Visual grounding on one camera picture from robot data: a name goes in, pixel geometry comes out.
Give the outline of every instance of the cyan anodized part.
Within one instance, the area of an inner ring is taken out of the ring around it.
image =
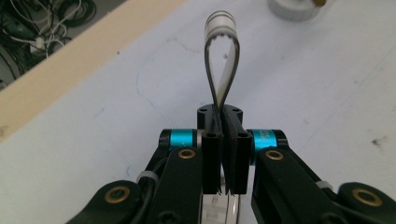
[[[272,130],[252,129],[254,141],[253,165],[256,165],[256,155],[266,147],[277,147],[276,136]]]
[[[192,147],[192,129],[172,129],[171,147]]]

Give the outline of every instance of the cable tie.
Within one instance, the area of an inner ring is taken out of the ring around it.
[[[318,187],[320,189],[331,189],[332,190],[332,185],[329,184],[329,182],[327,182],[327,181],[320,180],[320,181],[317,181],[316,184],[318,185]]]
[[[140,175],[137,177],[136,179],[136,183],[139,183],[140,178],[142,177],[148,177],[152,180],[154,180],[155,182],[155,186],[158,186],[158,183],[160,182],[160,178],[157,176],[157,174],[155,174],[152,171],[143,171],[142,173],[140,173]]]

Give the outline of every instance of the wooden edge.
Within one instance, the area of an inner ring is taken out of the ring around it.
[[[0,91],[0,143],[183,2],[128,0]]]

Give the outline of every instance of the mounting hole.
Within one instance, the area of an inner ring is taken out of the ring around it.
[[[365,203],[372,207],[379,207],[382,205],[382,200],[370,190],[357,188],[352,190],[352,194],[353,197],[361,203]]]
[[[191,159],[195,156],[195,151],[191,149],[183,149],[178,152],[178,156],[184,160]]]
[[[265,151],[265,156],[267,156],[269,159],[273,161],[280,161],[283,159],[283,154],[275,150]]]
[[[121,203],[128,198],[130,193],[128,187],[116,186],[106,193],[105,200],[108,203]]]

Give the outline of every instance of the white table surface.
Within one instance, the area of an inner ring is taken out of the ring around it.
[[[204,25],[218,9],[236,20],[226,104],[244,110],[244,127],[283,130],[335,190],[358,181],[396,198],[395,8],[333,0],[290,22],[265,0],[188,1],[0,145],[0,223],[64,223],[104,184],[135,180],[162,129],[195,128],[211,104]],[[256,222],[253,172],[241,223]]]

